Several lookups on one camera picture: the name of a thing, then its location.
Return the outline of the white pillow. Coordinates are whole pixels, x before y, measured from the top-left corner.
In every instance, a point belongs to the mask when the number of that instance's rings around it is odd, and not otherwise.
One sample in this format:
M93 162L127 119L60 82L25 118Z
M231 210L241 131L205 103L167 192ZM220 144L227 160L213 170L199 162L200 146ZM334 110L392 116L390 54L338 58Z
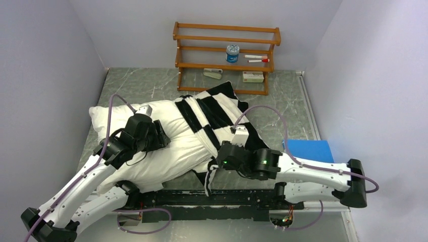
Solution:
M122 180L132 182L145 193L161 190L163 183L191 170L207 172L212 154L191 130L175 102L152 101L147 105L156 124L156 129L147 134L148 145L97 187L99 195Z

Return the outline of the black white checkered pillowcase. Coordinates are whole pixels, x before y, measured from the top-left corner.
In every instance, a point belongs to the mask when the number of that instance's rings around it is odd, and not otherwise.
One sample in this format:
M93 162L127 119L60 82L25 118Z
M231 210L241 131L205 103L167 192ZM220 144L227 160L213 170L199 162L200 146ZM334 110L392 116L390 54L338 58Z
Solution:
M218 165L216 157L223 141L231 141L231 127L238 117L249 108L239 100L227 81L197 95L182 95L174 100L187 125L208 150L208 159L202 163L204 191L211 195L211 183Z

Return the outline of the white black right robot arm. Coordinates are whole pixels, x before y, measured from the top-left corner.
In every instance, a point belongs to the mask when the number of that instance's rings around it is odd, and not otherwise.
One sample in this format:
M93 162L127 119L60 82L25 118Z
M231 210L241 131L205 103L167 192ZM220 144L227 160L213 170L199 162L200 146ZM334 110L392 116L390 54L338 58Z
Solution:
M245 178L284 183L284 189L272 196L273 204L279 209L314 200L339 201L352 208L367 207L364 170L357 159L324 163L290 157L277 150L252 151L223 142L216 163L219 168L235 170Z

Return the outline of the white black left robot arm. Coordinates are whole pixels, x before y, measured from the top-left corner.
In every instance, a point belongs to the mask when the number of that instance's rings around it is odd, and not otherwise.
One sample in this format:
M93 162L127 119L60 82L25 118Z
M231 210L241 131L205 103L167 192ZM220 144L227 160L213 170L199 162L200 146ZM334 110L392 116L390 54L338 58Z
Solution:
M139 205L140 190L120 180L90 202L86 199L110 175L141 151L166 147L170 139L159 120L136 113L125 127L104 139L85 166L56 195L39 208L27 208L21 219L28 230L25 241L75 241L87 227L117 209L132 210Z

